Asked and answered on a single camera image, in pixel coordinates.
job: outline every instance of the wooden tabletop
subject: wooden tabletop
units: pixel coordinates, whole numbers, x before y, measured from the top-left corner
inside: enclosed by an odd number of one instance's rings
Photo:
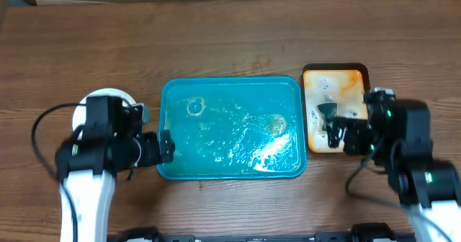
[[[0,31],[0,240],[57,241],[58,186],[30,145],[35,118],[102,87],[151,109],[162,86],[195,76],[285,74],[307,63],[360,62],[372,86],[431,108],[434,155],[461,169],[461,0],[266,0],[8,8]],[[71,109],[40,126],[54,152]],[[410,231],[405,214],[344,194],[358,158],[308,154],[296,179],[167,181],[155,168],[118,177],[109,233],[157,225],[197,236],[309,234],[362,222]],[[384,176],[353,189],[397,201]]]

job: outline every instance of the circular mark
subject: circular mark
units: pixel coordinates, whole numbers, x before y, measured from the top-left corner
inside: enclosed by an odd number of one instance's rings
[[[275,136],[281,135],[287,129],[287,121],[280,114],[270,115],[268,131]]]
[[[200,97],[195,97],[187,103],[187,113],[191,116],[200,116],[205,109],[205,100]]]

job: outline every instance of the green led light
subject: green led light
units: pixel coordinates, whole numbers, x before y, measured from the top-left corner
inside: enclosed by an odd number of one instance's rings
[[[426,183],[430,184],[430,183],[432,183],[434,181],[432,179],[432,174],[431,173],[426,172],[424,175],[426,176]]]

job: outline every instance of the blue tray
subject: blue tray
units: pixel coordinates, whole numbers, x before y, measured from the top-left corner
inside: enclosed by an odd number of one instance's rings
[[[291,178],[307,165],[303,106],[288,76],[174,79],[161,92],[171,180]]]

